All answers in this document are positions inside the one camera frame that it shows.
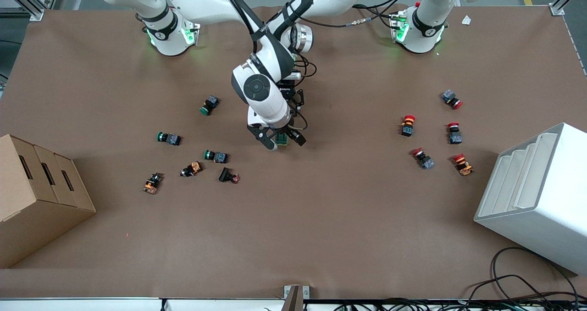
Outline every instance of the cardboard box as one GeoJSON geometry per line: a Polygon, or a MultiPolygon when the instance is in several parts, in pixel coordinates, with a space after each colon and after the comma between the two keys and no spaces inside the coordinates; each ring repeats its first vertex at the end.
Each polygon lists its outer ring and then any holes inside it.
{"type": "Polygon", "coordinates": [[[71,159],[11,135],[0,138],[0,268],[95,213],[71,159]]]}

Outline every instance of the brown table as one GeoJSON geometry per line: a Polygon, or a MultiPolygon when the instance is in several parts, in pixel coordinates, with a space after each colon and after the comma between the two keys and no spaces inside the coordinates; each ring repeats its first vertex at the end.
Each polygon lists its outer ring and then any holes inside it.
{"type": "MultiPolygon", "coordinates": [[[[497,154],[563,121],[587,130],[585,76],[564,21],[545,6],[455,8],[423,55],[392,44],[379,22],[314,28],[318,72],[302,84],[308,142],[277,152],[247,131],[231,89],[251,50],[242,25],[206,26],[198,48],[165,57],[133,15],[48,11],[29,24],[0,133],[75,158],[97,215],[0,271],[0,296],[270,298],[303,283],[314,298],[462,298],[513,245],[472,220],[497,154]],[[439,100],[446,89],[461,109],[439,100]],[[210,94],[222,104],[204,117],[210,94]],[[411,138],[398,134],[406,114],[417,117],[411,138]],[[462,145],[447,144],[451,121],[462,145]],[[156,142],[159,131],[184,143],[156,142]],[[436,161],[430,171],[410,155],[420,146],[436,161]],[[179,177],[206,149],[229,153],[241,182],[218,182],[222,165],[211,162],[179,177]],[[469,177],[449,161],[460,152],[469,177]],[[151,196],[141,188],[154,172],[165,178],[151,196]]],[[[498,272],[569,290],[522,253],[504,255],[498,272]]],[[[585,294],[587,278],[573,281],[585,294]]],[[[477,296],[499,297],[491,287],[477,296]]]]}

